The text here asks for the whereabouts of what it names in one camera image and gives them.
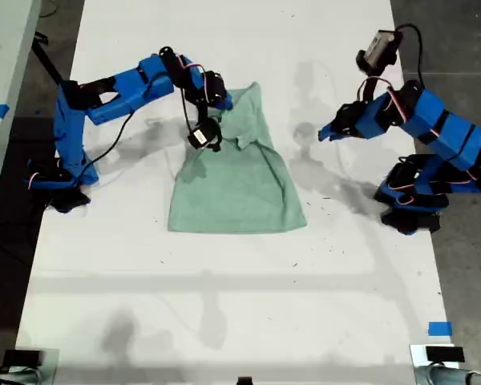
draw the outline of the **white surface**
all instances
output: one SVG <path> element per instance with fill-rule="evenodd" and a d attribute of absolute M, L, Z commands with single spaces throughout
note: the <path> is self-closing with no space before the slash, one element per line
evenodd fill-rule
<path fill-rule="evenodd" d="M 380 225 L 383 207 L 364 195 L 412 140 L 394 128 L 316 142 L 354 100 L 354 56 L 392 26 L 388 1 L 88 0 L 72 79 L 170 45 L 229 88 L 258 81 L 309 225 L 168 233 L 185 153 L 180 95 L 170 95 L 134 115 L 86 209 L 46 212 L 18 345 L 60 349 L 57 383 L 413 383 L 408 346 L 450 342 L 427 336 L 429 321 L 445 321 L 430 236 Z M 400 87 L 398 66 L 386 76 Z M 87 122 L 91 158 L 122 122 Z"/>
<path fill-rule="evenodd" d="M 0 172 L 40 6 L 41 0 L 0 0 L 0 104 L 10 108 L 0 119 Z"/>

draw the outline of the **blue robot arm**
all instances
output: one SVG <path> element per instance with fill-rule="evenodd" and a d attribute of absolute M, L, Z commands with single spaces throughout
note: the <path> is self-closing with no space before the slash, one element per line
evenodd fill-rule
<path fill-rule="evenodd" d="M 425 89 L 421 76 L 421 82 L 406 82 L 399 91 L 389 87 L 373 100 L 378 76 L 395 62 L 399 28 L 379 31 L 372 48 L 360 51 L 358 66 L 369 76 L 364 97 L 341 106 L 318 139 L 371 139 L 399 126 L 435 152 L 399 158 L 374 196 L 390 206 L 382 222 L 410 234 L 439 229 L 438 212 L 449 205 L 447 194 L 481 193 L 481 128 L 446 110 L 444 102 Z"/>
<path fill-rule="evenodd" d="M 36 47 L 34 52 L 38 54 L 39 47 Z M 44 51 L 42 55 L 44 59 L 38 57 L 49 69 L 51 63 L 46 62 Z M 202 73 L 199 67 L 185 56 L 177 55 L 170 47 L 164 47 L 158 55 L 141 60 L 136 68 L 92 83 L 78 85 L 75 81 L 62 80 L 60 75 L 53 76 L 58 83 L 54 135 L 59 158 L 30 161 L 29 188 L 66 190 L 96 183 L 99 177 L 94 162 L 83 150 L 85 117 L 99 125 L 131 115 L 151 101 L 173 93 L 174 87 L 179 87 L 183 97 L 198 109 L 197 125 L 190 129 L 188 137 L 191 145 L 219 151 L 220 126 L 208 118 L 208 108 L 229 110 L 232 97 L 219 74 L 213 71 Z M 107 92 L 115 93 L 115 97 L 103 103 L 100 95 Z"/>

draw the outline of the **floor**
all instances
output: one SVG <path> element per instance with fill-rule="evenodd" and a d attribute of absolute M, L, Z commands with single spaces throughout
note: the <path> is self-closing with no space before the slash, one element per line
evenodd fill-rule
<path fill-rule="evenodd" d="M 83 0 L 56 2 L 58 11 L 40 18 L 38 31 L 50 38 L 46 50 L 67 77 Z M 422 31 L 426 86 L 450 110 L 481 126 L 481 0 L 391 2 L 396 25 L 413 22 Z M 43 1 L 42 14 L 53 9 L 54 0 Z M 401 59 L 405 79 L 415 77 L 413 35 L 403 44 Z M 51 136 L 54 105 L 54 84 L 31 55 L 0 180 L 0 362 L 4 349 L 14 347 L 43 208 L 18 181 L 26 159 L 53 153 L 46 138 Z M 481 371 L 481 197 L 452 197 L 442 225 L 433 242 L 447 317 L 453 322 L 454 342 L 465 348 L 466 367 Z"/>

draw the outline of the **fabric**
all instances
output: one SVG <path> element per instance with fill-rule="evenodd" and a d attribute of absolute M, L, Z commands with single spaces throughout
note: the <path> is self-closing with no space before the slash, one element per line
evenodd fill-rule
<path fill-rule="evenodd" d="M 306 226 L 297 192 L 274 151 L 253 83 L 230 91 L 220 120 L 221 151 L 198 151 L 178 173 L 168 228 L 188 233 L 280 233 Z"/>

